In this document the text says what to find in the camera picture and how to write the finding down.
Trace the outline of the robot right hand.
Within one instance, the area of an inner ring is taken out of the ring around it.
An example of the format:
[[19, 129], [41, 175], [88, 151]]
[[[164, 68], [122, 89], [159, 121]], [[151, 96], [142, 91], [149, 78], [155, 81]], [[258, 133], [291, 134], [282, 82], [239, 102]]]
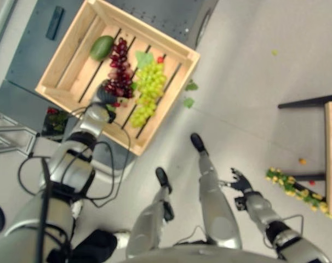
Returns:
[[252, 188], [249, 180], [236, 168], [231, 168], [231, 173], [233, 174], [234, 181], [230, 182], [230, 187], [241, 191], [242, 193], [253, 192], [254, 189]]

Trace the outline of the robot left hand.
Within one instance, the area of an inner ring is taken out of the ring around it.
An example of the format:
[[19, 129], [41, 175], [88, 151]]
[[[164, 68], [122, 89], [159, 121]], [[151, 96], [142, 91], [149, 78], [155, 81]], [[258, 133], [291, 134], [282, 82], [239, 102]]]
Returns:
[[98, 85], [95, 95], [92, 98], [92, 102], [117, 107], [119, 99], [117, 96], [108, 91], [108, 84], [110, 84], [110, 80], [105, 79]]

